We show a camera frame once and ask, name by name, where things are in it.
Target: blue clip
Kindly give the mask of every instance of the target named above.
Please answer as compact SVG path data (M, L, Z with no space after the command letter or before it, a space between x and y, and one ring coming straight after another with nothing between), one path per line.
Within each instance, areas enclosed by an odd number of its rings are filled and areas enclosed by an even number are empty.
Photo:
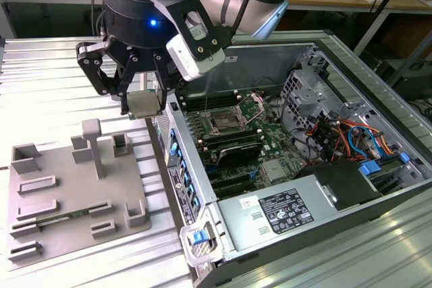
M408 163L411 160L411 158L409 157L409 155L407 155L406 153L401 153L400 154L400 159L402 160L403 163Z
M184 185L188 185L190 183L190 176L189 173L184 174Z
M378 172L381 167L375 161L366 161L358 168L363 175L370 175L371 173Z
M171 147L171 150L169 150L169 153L170 153L171 155L175 155L175 154L177 154L177 147L178 147L178 144L177 144L177 143L173 143L173 145L172 145L172 147Z
M201 231L196 231L194 233L194 241L192 242L192 245L197 246L198 244L208 241L210 241L209 234L205 229L202 229Z

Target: aluminum extrusion table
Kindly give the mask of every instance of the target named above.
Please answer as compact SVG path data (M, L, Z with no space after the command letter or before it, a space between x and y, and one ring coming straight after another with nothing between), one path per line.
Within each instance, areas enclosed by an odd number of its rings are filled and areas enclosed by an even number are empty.
M323 32L293 32L320 38L343 60L350 52ZM7 272L0 256L2 287L191 287L192 275L178 239L161 172L144 120L129 121L118 103L97 96L75 59L75 44L94 38L7 40L0 47L0 167L9 165L6 144L34 142L40 150L70 145L82 119L101 120L103 135L126 131L134 143L153 227L145 232ZM372 88L374 76L361 61L350 68ZM106 59L104 68L113 73ZM140 88L139 76L132 90ZM431 127L399 97L376 95L428 147ZM356 94L344 94L355 99ZM0 242L7 235L5 193L8 170L0 170ZM432 287L432 191L380 219L303 249L234 279L224 287Z

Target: green circuit board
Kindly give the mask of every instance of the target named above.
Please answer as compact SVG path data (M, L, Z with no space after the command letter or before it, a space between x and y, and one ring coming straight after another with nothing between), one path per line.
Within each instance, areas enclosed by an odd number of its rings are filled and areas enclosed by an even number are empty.
M263 100L260 107L253 98L248 97L249 93L241 95L246 99L237 107L219 107L184 113L213 189L222 199L241 194L242 186L239 186L239 183L245 188L243 192L263 189L293 179L306 165L302 153L291 143L291 137L280 125L275 107L270 107ZM258 139L262 149L257 157L247 163L219 167L209 158L212 154L209 151L212 150L203 150L198 145L200 139L206 142L208 139L234 136L238 132L252 132L257 129L261 130ZM233 145L239 144L231 140L225 146L221 144L218 149Z

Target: blue connector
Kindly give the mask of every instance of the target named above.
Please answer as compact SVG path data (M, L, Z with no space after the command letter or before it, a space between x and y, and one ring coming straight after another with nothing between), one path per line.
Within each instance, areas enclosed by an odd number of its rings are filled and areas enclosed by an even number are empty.
M192 240L192 245L197 246L198 244L205 243L210 241L209 234L205 229L202 229L200 231L196 231L194 233L194 237Z
M190 192L190 193L188 193L189 196L195 194L195 188L194 188L194 185L190 184L190 185L189 185L189 190L188 190L188 191Z
M410 156L407 155L406 153L401 153L400 159L402 160L403 163L408 163L411 160Z
M187 187L190 183L190 176L188 172L185 172L184 174L184 186Z
M363 175L370 175L371 173L378 172L381 170L381 167L374 160L366 161L362 164L360 168L358 168Z
M198 200L197 197L194 198L194 206L195 206L196 208L198 208L198 207L200 206L200 201Z
M171 146L171 150L169 150L170 155L177 154L177 149L178 149L178 144L177 143L173 143L173 145Z

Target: power supply label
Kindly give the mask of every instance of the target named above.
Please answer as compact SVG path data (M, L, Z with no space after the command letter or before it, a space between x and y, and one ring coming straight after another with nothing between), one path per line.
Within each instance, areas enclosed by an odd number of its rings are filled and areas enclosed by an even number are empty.
M282 234L314 219L295 188L259 200L270 226Z

